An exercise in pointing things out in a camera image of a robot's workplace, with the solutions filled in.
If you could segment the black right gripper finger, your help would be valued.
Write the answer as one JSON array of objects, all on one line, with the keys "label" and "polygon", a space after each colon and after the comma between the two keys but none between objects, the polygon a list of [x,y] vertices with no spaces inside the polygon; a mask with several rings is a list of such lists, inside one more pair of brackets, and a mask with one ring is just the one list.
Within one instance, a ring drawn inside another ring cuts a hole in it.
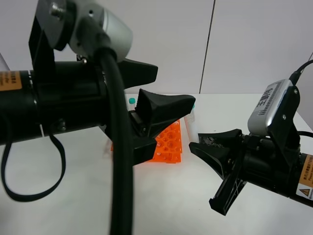
[{"label": "black right gripper finger", "polygon": [[237,160],[230,173],[224,178],[215,196],[209,200],[211,209],[222,215],[227,214],[247,183],[240,177],[241,169],[242,163]]},{"label": "black right gripper finger", "polygon": [[221,179],[225,179],[241,154],[242,131],[234,129],[222,133],[202,133],[199,140],[199,143],[189,143],[191,153],[207,163]]}]

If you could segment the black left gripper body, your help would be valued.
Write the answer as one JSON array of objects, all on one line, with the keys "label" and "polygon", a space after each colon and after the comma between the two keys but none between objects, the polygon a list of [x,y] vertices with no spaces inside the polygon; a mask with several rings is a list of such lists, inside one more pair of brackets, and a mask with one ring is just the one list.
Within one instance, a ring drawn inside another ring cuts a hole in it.
[{"label": "black left gripper body", "polygon": [[110,138],[110,99],[101,69],[81,61],[56,62],[32,72],[38,120],[44,133],[100,127]]}]

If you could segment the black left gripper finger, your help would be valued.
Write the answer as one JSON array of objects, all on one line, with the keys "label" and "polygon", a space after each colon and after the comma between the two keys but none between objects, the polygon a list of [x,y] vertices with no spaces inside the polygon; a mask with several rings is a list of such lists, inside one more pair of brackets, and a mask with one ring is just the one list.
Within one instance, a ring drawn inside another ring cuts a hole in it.
[{"label": "black left gripper finger", "polygon": [[147,85],[155,82],[157,78],[158,67],[139,61],[125,59],[117,63],[120,70],[124,89]]},{"label": "black left gripper finger", "polygon": [[155,138],[189,114],[195,101],[192,95],[163,95],[140,89],[135,107],[135,138]]}]

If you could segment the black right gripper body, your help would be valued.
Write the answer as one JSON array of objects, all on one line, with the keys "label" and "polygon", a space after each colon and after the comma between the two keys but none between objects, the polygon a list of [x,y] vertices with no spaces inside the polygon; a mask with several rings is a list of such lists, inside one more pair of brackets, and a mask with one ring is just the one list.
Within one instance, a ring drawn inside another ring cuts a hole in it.
[{"label": "black right gripper body", "polygon": [[237,197],[246,183],[252,183],[285,197],[297,197],[302,153],[300,136],[289,133],[284,143],[269,138],[232,133],[227,167],[227,194]]}]

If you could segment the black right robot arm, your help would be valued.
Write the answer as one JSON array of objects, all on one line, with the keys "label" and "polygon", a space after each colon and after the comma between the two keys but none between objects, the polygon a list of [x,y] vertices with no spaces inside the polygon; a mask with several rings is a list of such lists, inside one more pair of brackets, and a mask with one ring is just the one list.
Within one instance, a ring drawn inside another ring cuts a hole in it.
[{"label": "black right robot arm", "polygon": [[189,143],[191,153],[208,164],[222,179],[209,200],[211,209],[226,215],[246,183],[313,205],[313,157],[300,151],[299,131],[283,151],[270,138],[244,135],[240,129],[201,134],[201,143]]}]

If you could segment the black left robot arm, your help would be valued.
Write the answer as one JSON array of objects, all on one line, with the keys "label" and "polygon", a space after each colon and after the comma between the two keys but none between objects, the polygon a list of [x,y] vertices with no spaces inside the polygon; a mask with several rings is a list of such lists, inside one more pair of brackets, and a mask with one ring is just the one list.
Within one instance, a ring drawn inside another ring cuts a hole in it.
[{"label": "black left robot arm", "polygon": [[101,127],[113,143],[113,163],[133,166],[153,157],[156,137],[169,125],[189,114],[191,95],[161,95],[140,90],[137,105],[126,104],[123,70],[138,77],[155,75],[156,67],[125,63],[119,67],[105,55],[94,65],[60,62],[54,74],[10,71],[0,82],[1,167],[6,168],[15,142],[48,136],[61,155],[65,150],[57,134]]}]

